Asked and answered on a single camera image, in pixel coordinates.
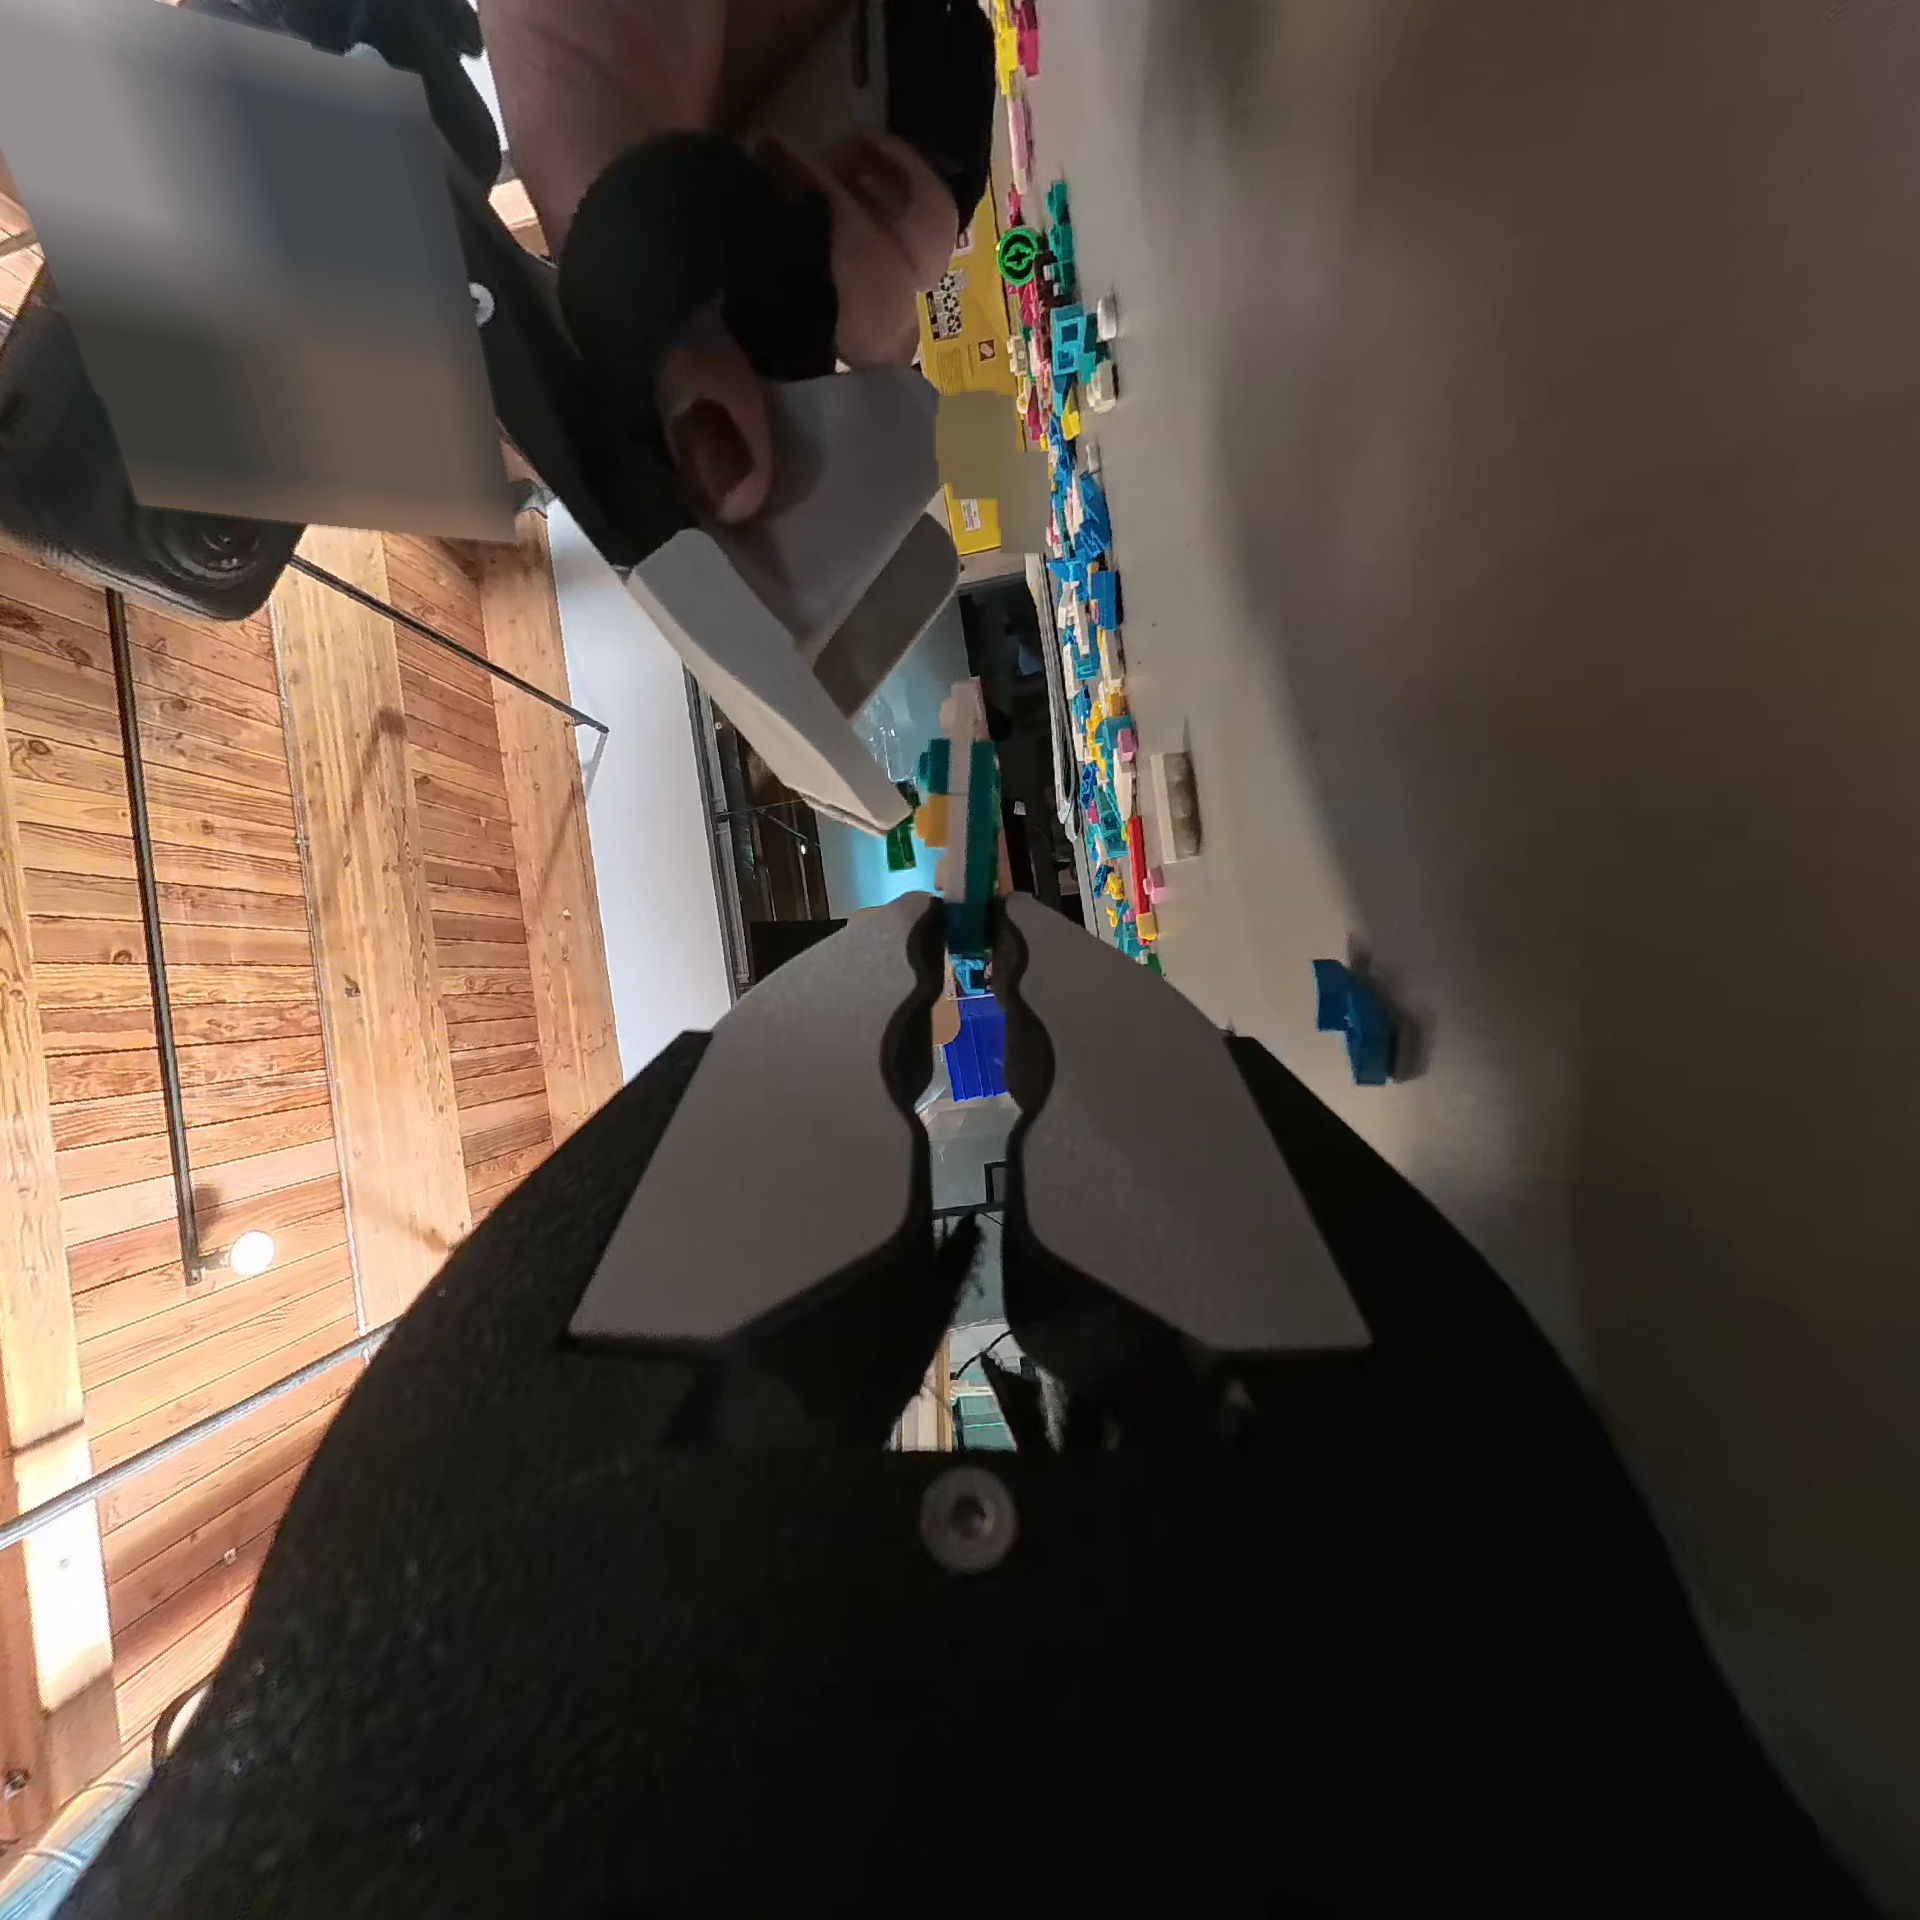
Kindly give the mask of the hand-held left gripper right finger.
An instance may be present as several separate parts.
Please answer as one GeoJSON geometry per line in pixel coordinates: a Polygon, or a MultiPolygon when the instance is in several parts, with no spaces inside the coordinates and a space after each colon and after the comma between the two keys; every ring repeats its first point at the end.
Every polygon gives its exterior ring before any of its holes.
{"type": "Polygon", "coordinates": [[[1219,1025],[1032,896],[998,907],[1032,1240],[1213,1352],[1357,1352],[1361,1307],[1219,1025]]]}

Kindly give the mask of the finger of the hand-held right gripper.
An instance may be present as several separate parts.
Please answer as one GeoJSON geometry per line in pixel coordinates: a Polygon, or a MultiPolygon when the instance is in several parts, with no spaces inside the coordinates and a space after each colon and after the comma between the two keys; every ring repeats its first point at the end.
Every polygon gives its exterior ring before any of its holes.
{"type": "Polygon", "coordinates": [[[921,636],[921,528],[913,521],[853,611],[806,653],[702,528],[666,539],[629,595],[779,781],[857,830],[907,814],[857,725],[921,636]]]}
{"type": "Polygon", "coordinates": [[[716,536],[789,630],[832,705],[854,717],[952,600],[939,393],[916,368],[764,383],[773,478],[716,536]]]}

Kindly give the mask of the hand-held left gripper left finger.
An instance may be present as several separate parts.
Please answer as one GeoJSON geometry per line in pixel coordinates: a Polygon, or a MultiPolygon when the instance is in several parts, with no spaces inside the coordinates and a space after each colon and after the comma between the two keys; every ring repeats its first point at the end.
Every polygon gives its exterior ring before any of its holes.
{"type": "Polygon", "coordinates": [[[712,1030],[568,1332],[716,1348],[933,1245],[931,1008],[945,907],[898,896],[752,988],[712,1030]]]}

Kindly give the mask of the white yellow teal brick assembly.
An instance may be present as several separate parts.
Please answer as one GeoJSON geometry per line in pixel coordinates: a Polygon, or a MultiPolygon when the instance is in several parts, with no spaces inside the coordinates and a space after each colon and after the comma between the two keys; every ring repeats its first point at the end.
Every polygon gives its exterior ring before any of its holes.
{"type": "Polygon", "coordinates": [[[916,781],[914,831],[936,854],[948,956],[987,961],[995,904],[1013,881],[1001,846],[1001,765],[979,679],[946,689],[916,781]]]}

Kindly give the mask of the person's right hand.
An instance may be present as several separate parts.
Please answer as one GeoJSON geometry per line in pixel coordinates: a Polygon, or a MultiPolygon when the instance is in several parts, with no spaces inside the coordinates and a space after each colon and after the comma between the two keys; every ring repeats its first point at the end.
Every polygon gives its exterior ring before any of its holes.
{"type": "Polygon", "coordinates": [[[592,393],[689,517],[778,492],[778,387],[909,368],[992,172],[981,5],[483,5],[592,393]]]}

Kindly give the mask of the yellow cardboard box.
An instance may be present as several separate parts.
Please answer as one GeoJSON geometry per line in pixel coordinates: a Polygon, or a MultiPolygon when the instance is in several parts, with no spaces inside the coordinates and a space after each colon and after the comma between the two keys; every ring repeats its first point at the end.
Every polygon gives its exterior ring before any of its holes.
{"type": "Polygon", "coordinates": [[[1038,556],[1050,523],[1050,468],[1025,431],[996,239],[986,197],[918,301],[918,369],[939,393],[939,478],[962,557],[990,549],[1038,556]]]}

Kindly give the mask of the pile of small colourful bricks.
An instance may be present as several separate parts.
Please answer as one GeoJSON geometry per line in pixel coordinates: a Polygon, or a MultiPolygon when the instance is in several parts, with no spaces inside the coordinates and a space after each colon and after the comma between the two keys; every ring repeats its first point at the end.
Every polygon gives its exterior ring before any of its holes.
{"type": "Polygon", "coordinates": [[[987,3],[995,83],[1010,144],[995,261],[1010,323],[1019,439],[1043,456],[1046,508],[1028,590],[1050,645],[1054,809],[1067,831],[1084,924],[1129,961],[1164,973],[1164,876],[1145,849],[1145,757],[1124,679],[1114,517],[1088,423],[1117,403],[1114,297],[1088,297],[1069,188],[1038,182],[1026,96],[1041,76],[1036,5],[987,3]]]}

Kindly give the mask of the blue small brick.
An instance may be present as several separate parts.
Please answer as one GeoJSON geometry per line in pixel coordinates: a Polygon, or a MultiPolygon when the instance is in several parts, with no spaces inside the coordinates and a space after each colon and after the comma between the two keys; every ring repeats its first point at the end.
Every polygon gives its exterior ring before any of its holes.
{"type": "Polygon", "coordinates": [[[1363,966],[1334,957],[1312,959],[1315,1025],[1341,1037],[1350,1079],[1385,1087],[1398,1075],[1401,1016],[1363,966]]]}

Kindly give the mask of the black ceiling pipe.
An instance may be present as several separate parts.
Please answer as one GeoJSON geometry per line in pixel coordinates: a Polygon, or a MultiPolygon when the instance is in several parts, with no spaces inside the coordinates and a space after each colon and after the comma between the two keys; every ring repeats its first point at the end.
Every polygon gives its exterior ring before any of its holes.
{"type": "Polygon", "coordinates": [[[138,721],[138,685],[133,670],[133,649],[129,632],[126,596],[110,587],[106,590],[108,640],[113,653],[114,709],[121,735],[121,753],[126,767],[129,821],[134,860],[134,894],[141,924],[141,942],[147,953],[147,968],[152,980],[152,1022],[156,1057],[160,1069],[160,1107],[162,1126],[171,1164],[171,1180],[177,1190],[177,1236],[184,1265],[184,1283],[196,1286],[206,1277],[206,1257],[201,1247],[200,1207],[195,1196],[195,1173],[189,1164],[189,1140],[185,1124],[185,1091],[179,1064],[177,1022],[171,1003],[171,983],[165,959],[162,920],[160,920],[160,884],[153,849],[153,817],[148,803],[148,781],[141,759],[140,721],[138,721]]]}

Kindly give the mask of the metal ceiling rod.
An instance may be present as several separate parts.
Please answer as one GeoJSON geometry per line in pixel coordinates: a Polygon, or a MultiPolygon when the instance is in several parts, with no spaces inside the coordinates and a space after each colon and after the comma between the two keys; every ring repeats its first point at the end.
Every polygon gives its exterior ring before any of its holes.
{"type": "Polygon", "coordinates": [[[281,1376],[272,1382],[266,1382],[254,1395],[212,1409],[208,1416],[179,1429],[177,1433],[158,1440],[141,1451],[126,1456],[124,1461],[110,1465],[102,1471],[96,1471],[60,1495],[48,1497],[46,1501],[28,1508],[18,1517],[2,1525],[2,1552],[28,1542],[34,1534],[57,1525],[72,1513],[82,1511],[86,1503],[96,1503],[98,1499],[108,1497],[124,1484],[153,1471],[158,1465],[180,1456],[184,1451],[195,1448],[196,1444],[211,1440],[226,1429],[243,1423],[245,1420],[258,1414],[261,1409],[284,1400],[286,1396],[294,1395],[298,1390],[322,1380],[332,1372],[346,1367],[352,1360],[366,1360],[387,1341],[387,1337],[395,1331],[401,1316],[379,1323],[344,1345],[308,1360],[307,1365],[298,1367],[293,1373],[281,1376]]]}

